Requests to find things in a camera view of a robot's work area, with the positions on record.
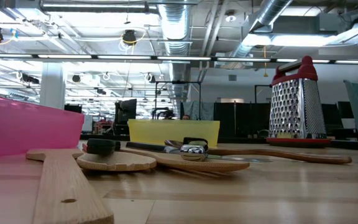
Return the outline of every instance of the red base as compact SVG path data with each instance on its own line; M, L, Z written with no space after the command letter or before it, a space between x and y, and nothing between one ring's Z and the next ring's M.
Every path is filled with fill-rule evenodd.
M289 139L289 138L266 138L273 146L286 147L326 147L331 143L330 139Z

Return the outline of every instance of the red grater handle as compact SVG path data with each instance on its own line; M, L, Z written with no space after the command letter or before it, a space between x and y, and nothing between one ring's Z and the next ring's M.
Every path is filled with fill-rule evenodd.
M285 75L286 72L296 69L298 69L297 74ZM314 81L318 80L316 69L313 66L313 59L310 56L304 56L301 60L277 67L272 85L300 78L308 78Z

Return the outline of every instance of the knife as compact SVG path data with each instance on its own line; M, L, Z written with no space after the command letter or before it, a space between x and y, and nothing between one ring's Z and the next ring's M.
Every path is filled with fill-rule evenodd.
M161 146L155 144L146 144L139 142L127 142L126 147L132 149L141 149L150 152L161 152L168 154L179 154L180 150L173 146ZM231 156L217 156L217 155L207 155L208 159L221 159L227 161L242 161L242 162L271 162L270 159L248 159L248 158L240 158L240 157L231 157Z

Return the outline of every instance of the wooden table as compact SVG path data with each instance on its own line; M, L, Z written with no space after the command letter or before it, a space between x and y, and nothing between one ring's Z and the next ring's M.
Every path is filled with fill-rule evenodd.
M253 163L231 173L164 167L84 172L113 209L117 224L358 223L358 151L285 150L348 155L354 162L340 166L270 157L274 162ZM24 155L0 157L0 223L31 223L41 170L41 162L25 160Z

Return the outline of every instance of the ceiling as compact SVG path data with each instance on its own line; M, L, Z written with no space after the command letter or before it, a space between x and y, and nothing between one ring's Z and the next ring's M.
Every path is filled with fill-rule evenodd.
M190 55L199 56L206 35L208 20L215 19L217 24L218 13L215 18L209 18L213 0L197 1L198 4L191 6L190 19ZM211 55L216 53L232 52L244 38L241 27L247 15L257 12L261 1L229 1L228 9L234 10L235 21L227 22L223 19L218 32L218 40L214 42ZM295 0L284 10L282 16L309 16L314 17L321 11L329 8L330 14L338 11L358 9L358 1L317 1L317 0ZM7 15L0 10L0 27L4 41L0 44L0 53L20 54L94 54L94 55L165 55L165 44L163 42L163 30L161 20L156 14L143 13L95 13L95 12L42 12L34 8L19 8L15 13L17 19ZM44 25L35 26L27 21L42 21ZM121 35L125 30L134 29L139 40L133 48L125 48L121 45ZM16 31L17 38L12 38ZM274 58L300 58L310 55L318 59L358 59L358 45L341 47L285 47L268 45L265 48L254 47L250 54L254 57ZM126 98L138 98L139 113L144 117L150 115L154 106L155 85L149 83L145 76L154 75L157 80L170 81L169 64L167 63L122 63L122 62L64 62L67 74L66 102L71 104L82 104L84 112L88 114L100 114L114 116L114 101ZM191 78L193 81L198 76L198 66L192 66ZM268 64L267 69L273 73L277 65ZM21 73L28 74L42 82L42 62L40 61L17 61L0 59L0 85L24 86L17 77ZM266 84L271 80L263 77L265 65L255 63L246 70L225 70L210 68L205 76L205 85L255 85ZM236 84L229 82L227 76L230 74L242 75ZM81 81L75 83L73 75L79 75ZM106 95L96 93L96 90L79 90L74 87L117 87L110 90ZM123 90L131 87L134 90ZM169 106L177 110L174 95L170 90L162 91L158 99L158 106ZM0 88L0 96L9 96L18 100L27 100L33 103L39 102L39 86L34 88Z

